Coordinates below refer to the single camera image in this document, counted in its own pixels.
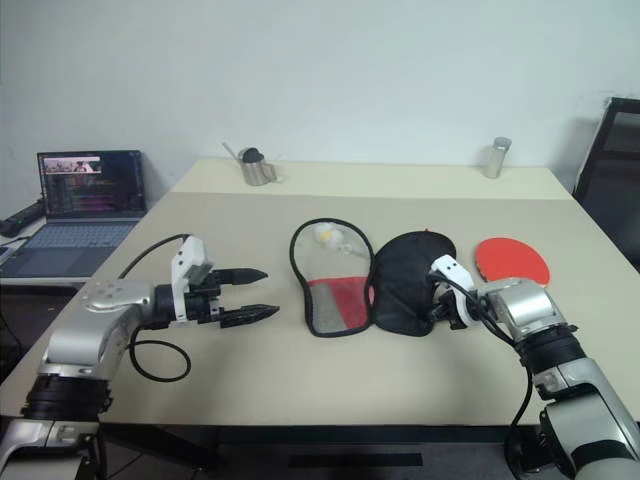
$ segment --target chair backrest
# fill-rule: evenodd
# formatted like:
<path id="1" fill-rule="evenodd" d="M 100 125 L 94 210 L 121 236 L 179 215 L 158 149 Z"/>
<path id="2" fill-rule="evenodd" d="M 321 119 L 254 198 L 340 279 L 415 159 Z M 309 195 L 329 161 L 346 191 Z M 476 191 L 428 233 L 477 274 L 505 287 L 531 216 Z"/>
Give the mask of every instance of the chair backrest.
<path id="1" fill-rule="evenodd" d="M 640 270 L 640 100 L 611 99 L 573 196 Z"/>

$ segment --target beige tabletop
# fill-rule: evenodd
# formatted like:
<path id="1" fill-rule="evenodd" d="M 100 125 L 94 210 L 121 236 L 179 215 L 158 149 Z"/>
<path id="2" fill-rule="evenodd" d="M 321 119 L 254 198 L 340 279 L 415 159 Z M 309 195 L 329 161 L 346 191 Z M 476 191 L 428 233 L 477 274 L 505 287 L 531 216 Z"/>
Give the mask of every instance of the beige tabletop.
<path id="1" fill-rule="evenodd" d="M 419 167 L 409 169 L 412 175 L 414 168 Z M 422 168 L 428 173 L 428 167 Z M 195 169 L 200 169 L 197 177 L 208 169 L 218 171 L 216 162 Z M 356 170 L 366 181 L 366 166 Z M 455 175 L 450 181 L 455 183 Z M 528 199 L 508 199 L 499 192 L 499 183 L 492 194 L 498 198 L 437 199 L 263 194 L 257 189 L 250 194 L 198 188 L 189 192 L 181 182 L 183 187 L 178 184 L 149 212 L 95 278 L 113 278 L 158 239 L 192 232 L 206 240 L 217 268 L 254 267 L 270 275 L 253 285 L 223 288 L 223 306 L 268 303 L 281 311 L 260 323 L 228 330 L 209 324 L 145 334 L 185 348 L 193 360 L 191 375 L 174 384 L 154 383 L 137 375 L 125 358 L 111 384 L 113 405 L 102 419 L 209 425 L 510 422 L 524 394 L 524 371 L 515 353 L 481 327 L 450 331 L 441 324 L 424 338 L 375 326 L 337 339 L 310 334 L 287 249 L 295 228 L 320 216 L 355 223 L 374 249 L 407 231 L 428 228 L 444 233 L 478 281 L 472 268 L 478 242 L 492 236 L 526 241 L 547 260 L 552 274 L 549 292 L 567 320 L 580 327 L 577 335 L 585 351 L 601 365 L 632 415 L 640 418 L 634 370 L 640 276 L 566 192 L 556 189 L 552 176 L 542 183 L 547 193 L 529 192 Z M 168 282 L 174 251 L 175 246 L 162 247 L 131 278 Z M 55 323 L 63 318 L 64 313 Z M 18 414 L 51 328 L 0 387 L 3 415 Z M 143 364 L 157 374 L 177 374 L 182 368 L 171 351 L 140 351 Z M 542 405 L 534 399 L 524 421 L 538 423 Z"/>

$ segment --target ping pong paddle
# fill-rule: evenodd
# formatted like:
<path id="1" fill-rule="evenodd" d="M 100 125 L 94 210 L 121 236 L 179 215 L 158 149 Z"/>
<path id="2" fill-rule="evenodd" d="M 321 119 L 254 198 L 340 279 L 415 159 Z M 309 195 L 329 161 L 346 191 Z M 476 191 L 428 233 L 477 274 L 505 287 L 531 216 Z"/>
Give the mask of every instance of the ping pong paddle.
<path id="1" fill-rule="evenodd" d="M 522 277 L 547 286 L 551 281 L 549 268 L 540 254 L 513 238 L 496 237 L 481 242 L 476 247 L 476 266 L 487 282 Z"/>

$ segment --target floor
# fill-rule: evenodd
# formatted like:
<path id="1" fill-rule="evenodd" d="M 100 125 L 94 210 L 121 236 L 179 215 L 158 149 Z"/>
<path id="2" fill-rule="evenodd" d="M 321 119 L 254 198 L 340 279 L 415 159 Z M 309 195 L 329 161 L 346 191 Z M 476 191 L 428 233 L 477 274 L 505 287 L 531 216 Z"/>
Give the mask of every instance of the floor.
<path id="1" fill-rule="evenodd" d="M 13 332 L 25 347 L 33 345 L 72 292 L 25 295 L 4 292 L 2 310 Z M 2 345 L 10 340 L 3 335 Z M 188 428 L 168 431 L 193 440 Z M 198 479 L 216 478 L 249 480 L 412 480 L 469 479 L 509 480 L 511 476 L 502 457 L 499 443 L 412 443 L 389 445 L 322 445 L 252 443 L 250 440 L 222 443 L 219 453 L 224 459 L 214 472 L 195 472 L 168 461 L 143 455 L 117 476 L 127 479 Z M 108 473 L 113 475 L 138 456 L 138 452 L 107 444 Z M 555 469 L 531 476 L 540 480 L 564 478 Z"/>

